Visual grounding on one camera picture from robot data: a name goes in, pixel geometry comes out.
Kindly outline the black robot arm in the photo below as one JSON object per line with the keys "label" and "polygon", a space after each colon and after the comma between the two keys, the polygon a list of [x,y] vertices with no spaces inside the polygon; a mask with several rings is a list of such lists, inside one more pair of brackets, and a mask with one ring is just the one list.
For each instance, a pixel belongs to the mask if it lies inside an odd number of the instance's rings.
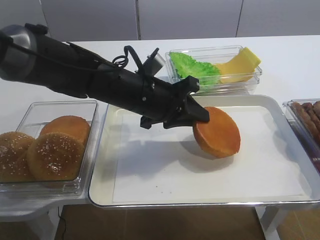
{"label": "black robot arm", "polygon": [[165,129],[207,123],[210,115],[191,96],[199,80],[188,76],[174,84],[156,78],[162,68],[157,51],[141,62],[125,46],[108,61],[71,42],[48,37],[41,24],[9,25],[0,31],[0,77],[44,86],[75,98],[96,99],[141,115],[140,126]]}

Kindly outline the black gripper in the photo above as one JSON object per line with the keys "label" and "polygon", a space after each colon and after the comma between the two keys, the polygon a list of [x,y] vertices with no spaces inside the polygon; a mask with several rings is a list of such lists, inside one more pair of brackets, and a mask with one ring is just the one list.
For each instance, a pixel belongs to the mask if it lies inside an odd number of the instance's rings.
{"label": "black gripper", "polygon": [[171,129],[209,122],[209,112],[190,95],[199,88],[198,79],[192,76],[170,84],[123,69],[96,73],[87,84],[87,95],[141,115],[142,128],[163,123],[164,129]]}

